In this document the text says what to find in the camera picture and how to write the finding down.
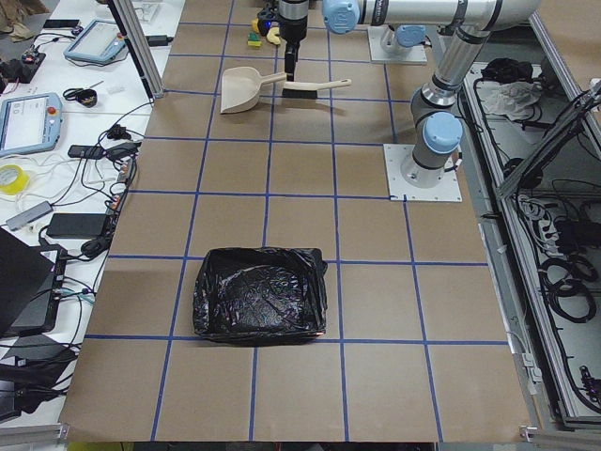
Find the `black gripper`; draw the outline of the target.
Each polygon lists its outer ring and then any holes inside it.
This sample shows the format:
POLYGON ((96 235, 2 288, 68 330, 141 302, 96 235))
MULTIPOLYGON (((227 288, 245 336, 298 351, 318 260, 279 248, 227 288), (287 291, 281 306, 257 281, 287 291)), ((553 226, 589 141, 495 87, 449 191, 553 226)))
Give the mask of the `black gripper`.
POLYGON ((285 74, 288 82, 295 80, 299 43, 306 38, 308 0, 280 0, 278 3, 280 36, 285 46, 285 74))

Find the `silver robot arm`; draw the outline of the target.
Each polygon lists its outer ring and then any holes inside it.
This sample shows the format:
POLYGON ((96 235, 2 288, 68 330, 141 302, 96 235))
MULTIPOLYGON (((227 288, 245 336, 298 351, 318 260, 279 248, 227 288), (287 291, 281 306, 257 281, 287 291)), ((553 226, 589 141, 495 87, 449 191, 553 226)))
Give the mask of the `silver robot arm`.
POLYGON ((463 126, 448 110, 472 63, 494 31, 522 23, 538 1, 324 1, 322 16, 334 34, 359 24, 452 27, 452 39, 431 80, 411 101, 417 142, 411 160, 426 171, 442 168, 461 142, 463 126))

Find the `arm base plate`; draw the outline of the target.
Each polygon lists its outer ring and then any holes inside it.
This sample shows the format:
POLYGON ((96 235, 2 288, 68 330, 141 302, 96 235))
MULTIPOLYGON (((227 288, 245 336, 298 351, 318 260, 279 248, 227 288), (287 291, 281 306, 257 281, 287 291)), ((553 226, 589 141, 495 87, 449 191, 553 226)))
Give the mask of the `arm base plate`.
POLYGON ((397 24, 370 26, 367 29, 373 63, 425 65, 426 29, 424 25, 397 24))
POLYGON ((439 169, 425 169, 413 159, 413 145, 384 144, 384 162, 392 201, 460 203, 462 195, 449 157, 439 169))

